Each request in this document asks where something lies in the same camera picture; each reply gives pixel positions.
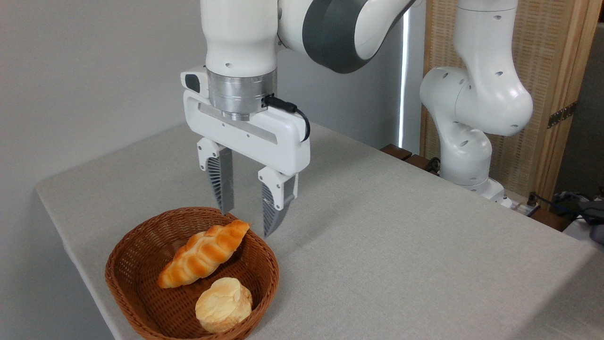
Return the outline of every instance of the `cable connector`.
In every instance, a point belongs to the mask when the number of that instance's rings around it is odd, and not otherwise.
[[[302,119],[304,119],[304,124],[306,125],[306,133],[304,134],[304,139],[302,140],[302,142],[304,142],[305,140],[308,139],[308,137],[310,137],[310,122],[309,122],[308,118],[306,117],[306,115],[298,109],[296,104],[286,102],[283,99],[279,99],[279,98],[275,97],[275,94],[270,94],[262,99],[262,107],[265,108],[267,106],[272,106],[274,108],[281,109],[287,113],[299,114],[302,117]]]
[[[274,94],[266,96],[262,99],[262,107],[272,106],[281,109],[285,112],[296,113],[298,107],[294,103],[286,102],[285,100],[275,97]]]

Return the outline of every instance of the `brown wicker basket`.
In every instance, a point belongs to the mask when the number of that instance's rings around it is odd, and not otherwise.
[[[251,230],[233,256],[210,276],[172,289],[157,277],[176,251],[194,234],[226,225],[235,216],[213,208],[180,208],[159,214],[132,229],[116,245],[105,268],[105,281],[124,316],[145,339],[244,339],[271,304],[279,281],[277,260]],[[215,280],[234,277],[252,293],[252,313],[226,332],[211,334],[195,317],[195,303]]]

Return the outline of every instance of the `golden bread roll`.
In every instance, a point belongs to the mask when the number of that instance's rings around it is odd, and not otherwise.
[[[166,264],[157,284],[162,288],[174,288],[212,274],[231,258],[248,230],[249,223],[235,220],[224,227],[212,226],[191,236],[187,244],[178,249],[174,259]]]
[[[251,312],[252,294],[235,278],[216,280],[195,304],[195,316],[213,334],[231,329]]]

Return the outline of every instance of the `table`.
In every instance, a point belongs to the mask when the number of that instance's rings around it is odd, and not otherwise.
[[[604,339],[604,254],[318,125],[300,195],[266,241],[280,285],[249,339]],[[186,126],[36,187],[116,339],[140,339],[104,282],[122,236],[215,206]],[[262,234],[257,171],[234,154],[235,209]]]

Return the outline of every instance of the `wooden block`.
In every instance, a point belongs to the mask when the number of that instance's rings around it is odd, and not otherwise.
[[[411,157],[411,155],[413,155],[410,151],[407,151],[403,148],[399,148],[394,144],[388,144],[381,148],[380,151],[400,160],[406,160],[407,158]]]
[[[420,169],[428,170],[430,167],[430,160],[423,158],[419,155],[413,155],[405,160],[405,162],[414,165]]]
[[[564,218],[554,215],[551,212],[547,211],[547,209],[540,208],[535,211],[535,213],[531,216],[537,222],[541,222],[548,227],[558,230],[559,232],[564,231],[571,224],[571,221],[565,220]]]

